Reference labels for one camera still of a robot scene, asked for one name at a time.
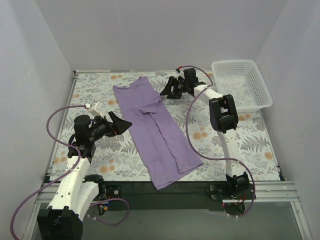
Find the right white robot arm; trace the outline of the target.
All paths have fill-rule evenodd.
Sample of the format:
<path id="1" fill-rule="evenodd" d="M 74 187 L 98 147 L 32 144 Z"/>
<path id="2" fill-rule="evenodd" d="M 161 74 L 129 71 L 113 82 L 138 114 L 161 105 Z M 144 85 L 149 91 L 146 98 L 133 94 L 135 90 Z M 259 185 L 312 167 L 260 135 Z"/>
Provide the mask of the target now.
<path id="1" fill-rule="evenodd" d="M 185 131 L 191 143 L 188 129 L 188 120 L 191 108 L 196 100 L 207 104 L 210 125 L 217 132 L 224 157 L 212 158 L 199 153 L 192 144 L 192 150 L 200 157 L 209 161 L 225 161 L 226 190 L 224 195 L 232 199 L 244 196 L 250 189 L 250 180 L 253 176 L 248 167 L 240 160 L 240 151 L 237 143 L 237 126 L 239 117 L 232 95 L 223 95 L 212 89 L 212 78 L 202 69 L 192 65 L 180 66 L 176 70 L 177 76 L 170 76 L 160 95 L 167 99 L 180 99 L 183 93 L 193 97 L 186 118 Z"/>

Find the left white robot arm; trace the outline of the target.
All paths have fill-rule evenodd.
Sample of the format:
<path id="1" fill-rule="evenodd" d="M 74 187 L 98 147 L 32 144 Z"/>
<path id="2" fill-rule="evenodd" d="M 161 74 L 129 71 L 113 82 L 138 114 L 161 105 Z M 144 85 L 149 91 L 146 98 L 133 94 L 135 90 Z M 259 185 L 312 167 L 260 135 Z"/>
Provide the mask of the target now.
<path id="1" fill-rule="evenodd" d="M 86 172 L 96 151 L 96 141 L 103 137 L 123 134 L 132 123 L 110 111 L 110 121 L 98 112 L 94 116 L 79 115 L 74 119 L 74 134 L 68 141 L 67 175 L 59 180 L 57 191 L 46 209 L 37 215 L 43 240 L 80 240 L 83 219 L 90 206 L 99 206 L 103 212 L 113 201 L 112 191 L 103 177 Z"/>

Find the purple t shirt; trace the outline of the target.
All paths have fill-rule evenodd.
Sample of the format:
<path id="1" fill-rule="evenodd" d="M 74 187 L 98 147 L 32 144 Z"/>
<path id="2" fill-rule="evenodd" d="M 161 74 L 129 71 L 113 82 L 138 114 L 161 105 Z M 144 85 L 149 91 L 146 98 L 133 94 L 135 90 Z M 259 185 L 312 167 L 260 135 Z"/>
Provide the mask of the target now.
<path id="1" fill-rule="evenodd" d="M 202 165 L 147 77 L 129 86 L 115 85 L 113 91 L 124 119 L 132 123 L 130 135 L 156 190 Z"/>

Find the white plastic basket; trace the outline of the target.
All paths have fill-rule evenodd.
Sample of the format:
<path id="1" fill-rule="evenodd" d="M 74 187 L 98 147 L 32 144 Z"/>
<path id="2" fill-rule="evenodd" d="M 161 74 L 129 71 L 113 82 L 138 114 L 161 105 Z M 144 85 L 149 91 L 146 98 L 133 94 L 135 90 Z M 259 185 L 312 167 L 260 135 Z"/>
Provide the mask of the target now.
<path id="1" fill-rule="evenodd" d="M 217 92 L 233 96 L 238 113 L 271 107 L 273 100 L 256 63 L 249 59 L 221 60 L 211 64 Z"/>

